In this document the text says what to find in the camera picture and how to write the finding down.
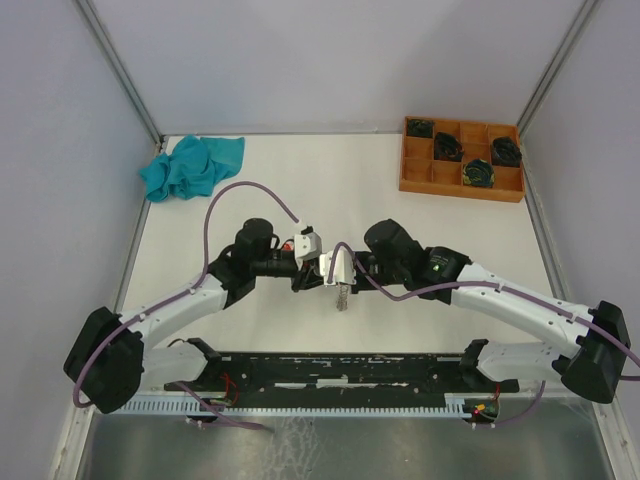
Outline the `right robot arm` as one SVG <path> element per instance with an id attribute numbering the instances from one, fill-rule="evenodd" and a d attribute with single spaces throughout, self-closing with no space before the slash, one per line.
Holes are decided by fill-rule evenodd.
<path id="1" fill-rule="evenodd" d="M 622 310 L 607 301 L 595 307 L 528 290 L 486 270 L 468 256 L 423 247 L 388 219 L 364 235 L 366 250 L 354 255 L 356 287 L 387 292 L 405 288 L 418 297 L 487 315 L 532 336 L 530 343 L 472 341 L 458 368 L 467 389 L 492 382 L 559 382 L 592 402 L 613 401 L 631 342 Z"/>

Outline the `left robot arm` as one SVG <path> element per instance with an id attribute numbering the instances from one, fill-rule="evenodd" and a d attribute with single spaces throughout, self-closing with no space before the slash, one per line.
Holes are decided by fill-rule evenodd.
<path id="1" fill-rule="evenodd" d="M 310 227 L 277 245 L 270 222 L 253 218 L 237 232 L 203 273 L 150 306 L 114 313 L 94 310 L 85 321 L 64 364 L 74 383 L 74 403 L 103 413 L 123 407 L 139 391 L 175 381 L 209 390 L 221 378 L 216 352 L 200 339 L 171 350 L 160 344 L 192 322 L 221 312 L 248 295 L 259 277 L 288 278 L 293 291 L 322 284 L 320 236 Z"/>

